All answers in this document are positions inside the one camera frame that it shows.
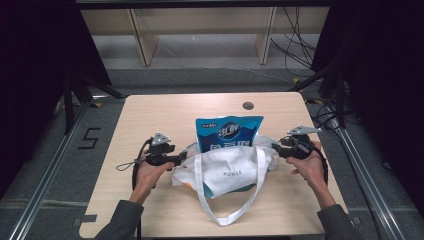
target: hand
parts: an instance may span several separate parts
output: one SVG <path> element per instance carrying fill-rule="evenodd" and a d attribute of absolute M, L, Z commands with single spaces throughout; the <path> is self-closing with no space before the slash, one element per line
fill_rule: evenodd
<path fill-rule="evenodd" d="M 143 205 L 160 176 L 174 166 L 175 164 L 172 162 L 167 162 L 160 166 L 152 166 L 145 161 L 141 162 L 137 172 L 137 182 L 129 201 Z"/>
<path fill-rule="evenodd" d="M 311 142 L 316 148 L 321 149 L 320 142 Z M 306 159 L 300 160 L 294 157 L 288 157 L 286 162 L 293 164 L 296 167 L 296 169 L 292 170 L 290 173 L 300 174 L 311 188 L 314 188 L 315 185 L 325 184 L 322 160 L 316 151 L 312 151 L 311 155 L 309 155 Z"/>
<path fill-rule="evenodd" d="M 321 150 L 320 142 L 312 141 L 312 143 L 316 148 Z M 286 162 L 293 164 L 296 167 L 296 169 L 292 170 L 290 173 L 293 175 L 300 174 L 312 188 L 321 209 L 336 204 L 336 201 L 334 200 L 333 196 L 328 190 L 327 184 L 324 181 L 322 160 L 316 151 L 313 151 L 306 159 L 300 160 L 294 157 L 288 157 Z"/>

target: white bag handle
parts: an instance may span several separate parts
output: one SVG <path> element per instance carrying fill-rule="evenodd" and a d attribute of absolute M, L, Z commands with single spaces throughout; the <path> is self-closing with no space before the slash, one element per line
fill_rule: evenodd
<path fill-rule="evenodd" d="M 194 174 L 196 179 L 196 189 L 197 189 L 197 196 L 199 197 L 200 204 L 203 207 L 203 210 L 206 212 L 206 214 L 209 215 L 212 220 L 214 220 L 216 223 L 218 223 L 219 226 L 227 226 L 233 223 L 235 220 L 237 220 L 243 213 L 249 209 L 250 205 L 252 205 L 253 200 L 255 200 L 256 195 L 258 194 L 259 190 L 262 188 L 262 185 L 265 180 L 265 174 L 267 172 L 267 164 L 265 161 L 265 152 L 261 147 L 256 147 L 256 154 L 257 154 L 257 163 L 258 163 L 258 182 L 256 184 L 256 191 L 255 193 L 250 196 L 249 200 L 237 211 L 231 213 L 227 217 L 217 218 L 215 214 L 212 212 L 211 208 L 209 207 L 208 202 L 206 201 L 204 189 L 203 189 L 203 173 L 202 173 L 202 161 L 201 161 L 201 154 L 197 154 L 194 160 Z"/>

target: white plastic bag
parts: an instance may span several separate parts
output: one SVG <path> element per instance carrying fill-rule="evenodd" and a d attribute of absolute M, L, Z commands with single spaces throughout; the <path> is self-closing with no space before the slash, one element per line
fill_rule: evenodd
<path fill-rule="evenodd" d="M 273 141 L 264 137 L 256 137 L 255 140 L 254 147 L 234 146 L 202 154 L 195 154 L 196 146 L 191 146 L 187 149 L 189 158 L 174 170 L 172 185 L 186 185 L 195 190 L 204 211 L 218 225 L 227 226 L 233 223 L 253 203 L 264 183 L 267 171 L 277 166 L 278 153 L 267 147 Z M 205 196 L 216 198 L 234 191 L 246 191 L 255 185 L 256 191 L 246 204 L 227 217 L 217 218 L 205 198 Z"/>

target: person's left hand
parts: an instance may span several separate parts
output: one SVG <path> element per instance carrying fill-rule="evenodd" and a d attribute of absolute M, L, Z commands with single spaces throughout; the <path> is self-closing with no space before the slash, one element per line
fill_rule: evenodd
<path fill-rule="evenodd" d="M 160 176 L 174 166 L 175 164 L 172 162 L 167 162 L 160 166 L 152 166 L 145 161 L 141 162 L 137 172 L 137 182 L 129 201 L 143 205 Z"/>

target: person's right hand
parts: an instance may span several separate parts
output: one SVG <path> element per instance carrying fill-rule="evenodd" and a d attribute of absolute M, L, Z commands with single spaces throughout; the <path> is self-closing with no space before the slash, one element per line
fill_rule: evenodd
<path fill-rule="evenodd" d="M 316 148 L 321 150 L 321 143 L 312 141 Z M 300 174 L 310 187 L 316 184 L 324 183 L 324 170 L 322 168 L 322 160 L 316 151 L 313 151 L 309 157 L 300 160 L 294 157 L 286 158 L 286 162 L 293 164 L 296 169 L 291 174 Z"/>
<path fill-rule="evenodd" d="M 321 150 L 320 142 L 312 141 L 312 143 L 316 148 Z M 306 159 L 300 160 L 294 157 L 288 157 L 286 158 L 286 162 L 296 167 L 296 169 L 291 171 L 291 174 L 300 174 L 307 181 L 308 185 L 314 191 L 321 209 L 336 204 L 324 181 L 322 160 L 316 151 L 313 151 Z"/>

